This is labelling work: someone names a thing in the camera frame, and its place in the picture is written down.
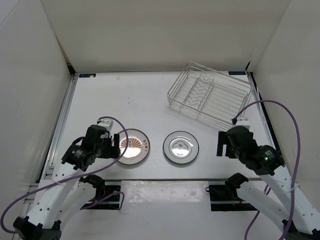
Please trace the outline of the orange sunburst plate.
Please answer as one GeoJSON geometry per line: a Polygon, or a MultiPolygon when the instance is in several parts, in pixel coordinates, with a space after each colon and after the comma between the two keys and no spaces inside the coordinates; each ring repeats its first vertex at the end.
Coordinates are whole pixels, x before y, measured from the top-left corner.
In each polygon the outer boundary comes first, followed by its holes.
{"type": "Polygon", "coordinates": [[[123,130],[118,133],[120,137],[119,147],[121,154],[124,152],[126,145],[128,145],[125,153],[118,162],[126,166],[137,165],[148,157],[151,142],[147,135],[139,129],[128,128],[126,131],[128,133],[128,141],[123,130]]]}

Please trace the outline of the white wire dish rack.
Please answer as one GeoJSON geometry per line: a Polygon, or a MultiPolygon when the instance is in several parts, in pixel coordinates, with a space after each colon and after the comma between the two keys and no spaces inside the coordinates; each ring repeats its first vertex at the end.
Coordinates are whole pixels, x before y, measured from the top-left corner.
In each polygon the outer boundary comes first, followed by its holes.
{"type": "Polygon", "coordinates": [[[172,108],[226,131],[251,96],[248,80],[190,61],[170,87],[167,100],[172,108]]]}

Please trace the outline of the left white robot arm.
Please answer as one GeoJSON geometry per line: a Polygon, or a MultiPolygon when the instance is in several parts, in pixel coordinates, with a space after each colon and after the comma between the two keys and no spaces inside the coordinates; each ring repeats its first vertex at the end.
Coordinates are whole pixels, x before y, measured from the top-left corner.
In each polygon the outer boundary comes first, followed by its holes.
{"type": "Polygon", "coordinates": [[[43,195],[24,217],[13,223],[22,240],[58,240],[62,230],[81,209],[95,206],[106,194],[105,181],[96,173],[86,173],[97,158],[120,157],[120,135],[110,136],[101,125],[88,127],[85,136],[72,142],[61,159],[52,183],[42,189],[43,195]]]}

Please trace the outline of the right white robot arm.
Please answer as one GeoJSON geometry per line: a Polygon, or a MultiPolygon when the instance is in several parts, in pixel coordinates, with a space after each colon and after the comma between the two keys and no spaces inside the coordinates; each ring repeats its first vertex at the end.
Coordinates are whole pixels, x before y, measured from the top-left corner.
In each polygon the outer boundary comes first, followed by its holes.
{"type": "Polygon", "coordinates": [[[318,240],[320,238],[320,213],[307,200],[300,187],[292,183],[282,156],[270,145],[258,145],[254,135],[244,126],[219,131],[218,157],[225,154],[238,159],[264,181],[277,196],[275,201],[256,188],[241,173],[225,181],[224,193],[230,200],[238,198],[248,202],[284,234],[286,240],[318,240]]]}

